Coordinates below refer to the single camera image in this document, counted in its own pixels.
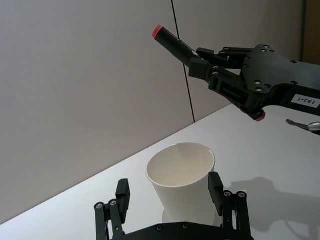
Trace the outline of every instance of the white table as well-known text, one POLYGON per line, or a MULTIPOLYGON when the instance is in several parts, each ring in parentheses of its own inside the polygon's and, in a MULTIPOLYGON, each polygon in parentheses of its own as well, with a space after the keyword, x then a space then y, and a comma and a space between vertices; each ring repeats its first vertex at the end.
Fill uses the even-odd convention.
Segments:
POLYGON ((320 136, 285 122, 319 117, 276 106, 265 111, 265 120, 257 123, 227 106, 0 225, 0 239, 96 239, 94 204, 114 198, 121 178, 129 179, 131 189, 125 232, 161 223, 163 206, 145 168, 154 154, 180 142, 211 148, 224 186, 248 193, 256 240, 319 239, 320 136))

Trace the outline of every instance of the white wall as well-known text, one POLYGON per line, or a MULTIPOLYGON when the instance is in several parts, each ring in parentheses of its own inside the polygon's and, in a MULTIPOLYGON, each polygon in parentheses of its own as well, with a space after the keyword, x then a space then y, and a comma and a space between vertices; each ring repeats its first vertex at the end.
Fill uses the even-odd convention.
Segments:
POLYGON ((1 1, 0 223, 193 122, 159 23, 169 1, 1 1))
MULTIPOLYGON (((223 47, 271 45, 298 60, 304 0, 174 0, 180 38, 192 48, 216 53, 223 47)), ((188 78, 196 121, 229 102, 208 90, 205 81, 188 78)))

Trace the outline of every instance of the cup rim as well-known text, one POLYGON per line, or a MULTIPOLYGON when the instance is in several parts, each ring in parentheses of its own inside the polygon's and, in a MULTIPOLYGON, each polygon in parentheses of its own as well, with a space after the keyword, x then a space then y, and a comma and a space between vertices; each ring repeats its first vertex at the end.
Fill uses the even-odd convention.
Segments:
POLYGON ((210 171, 209 171, 208 173, 210 173, 211 171, 214 170, 215 165, 216 165, 216 156, 215 156, 214 152, 213 152, 209 147, 207 147, 207 146, 205 146, 205 145, 203 145, 203 144, 201 144, 201 143, 197 143, 197 142, 179 142, 179 143, 175 143, 175 144, 172 144, 172 145, 170 145, 170 146, 167 146, 166 148, 162 149, 161 151, 159 151, 159 152, 157 152, 155 155, 153 155, 153 157, 149 160, 149 162, 148 162, 148 164, 146 165, 146 168, 145 168, 145 174, 146 174, 146 177, 148 178, 148 180, 149 180, 152 184, 154 184, 154 185, 156 185, 156 186, 159 186, 159 187, 163 187, 163 188, 172 188, 172 189, 174 189, 174 188, 183 188, 183 187, 188 187, 188 186, 190 186, 190 185, 192 185, 192 184, 195 184, 196 182, 201 181, 202 179, 204 179, 204 178, 208 175, 208 173, 206 173, 204 176, 200 177, 199 179, 197 179, 197 180, 195 180, 195 181, 193 181, 193 182, 191 182, 191 183, 184 184, 184 185, 177 185, 177 186, 162 185, 162 184, 157 183, 157 182, 155 182, 154 180, 151 179, 151 177, 150 177, 149 174, 148 174, 148 166, 149 166, 149 163, 151 162, 151 160, 152 160, 156 155, 158 155, 159 153, 161 153, 162 151, 164 151, 164 150, 166 150, 166 149, 168 149, 168 148, 171 148, 171 147, 173 147, 173 146, 182 145, 182 144, 196 144, 196 145, 200 145, 200 146, 202 146, 202 147, 207 148, 207 149, 209 150, 209 152, 212 154, 212 157, 213 157, 212 166, 211 166, 211 169, 210 169, 210 171))

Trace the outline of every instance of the white label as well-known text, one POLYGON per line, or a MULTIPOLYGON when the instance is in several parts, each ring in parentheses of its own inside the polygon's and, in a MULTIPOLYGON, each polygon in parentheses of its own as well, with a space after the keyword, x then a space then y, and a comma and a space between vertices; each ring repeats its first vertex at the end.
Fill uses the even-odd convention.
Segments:
POLYGON ((294 95, 291 102, 294 104, 300 104, 315 109, 320 105, 320 99, 309 96, 302 96, 299 94, 294 95))

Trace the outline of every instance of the white paper cup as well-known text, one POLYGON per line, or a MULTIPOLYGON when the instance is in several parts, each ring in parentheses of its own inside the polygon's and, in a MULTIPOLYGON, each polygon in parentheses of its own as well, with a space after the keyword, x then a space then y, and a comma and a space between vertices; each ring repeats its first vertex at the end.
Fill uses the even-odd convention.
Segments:
POLYGON ((214 153, 198 143, 179 143, 158 152, 146 167, 170 222, 214 225, 217 215, 208 190, 214 153))

